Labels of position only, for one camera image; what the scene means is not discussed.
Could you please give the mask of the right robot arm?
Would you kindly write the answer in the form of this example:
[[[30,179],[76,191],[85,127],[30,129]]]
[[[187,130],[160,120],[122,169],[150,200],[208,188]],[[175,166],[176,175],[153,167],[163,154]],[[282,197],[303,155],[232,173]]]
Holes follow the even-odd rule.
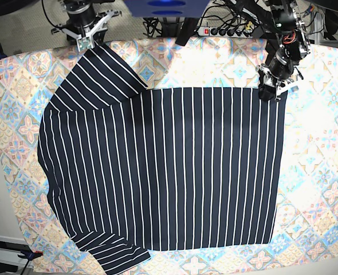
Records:
[[[107,10],[96,12],[95,4],[105,1],[61,1],[60,5],[68,15],[65,24],[54,24],[46,12],[45,2],[42,1],[42,10],[47,21],[52,26],[51,34],[62,33],[67,40],[77,46],[79,52],[93,49],[102,45],[108,30],[108,21],[121,16],[121,11]]]

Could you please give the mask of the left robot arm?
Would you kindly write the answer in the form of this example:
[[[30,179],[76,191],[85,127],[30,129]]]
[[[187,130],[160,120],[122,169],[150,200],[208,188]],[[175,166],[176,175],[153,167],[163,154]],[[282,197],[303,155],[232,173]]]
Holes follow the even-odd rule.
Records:
[[[310,53],[308,33],[297,12],[296,1],[265,1],[266,11],[255,1],[236,1],[238,11],[243,9],[255,15],[258,26],[276,36],[268,42],[266,63],[258,65],[258,96],[263,101],[281,100],[293,83],[292,74],[300,61]]]

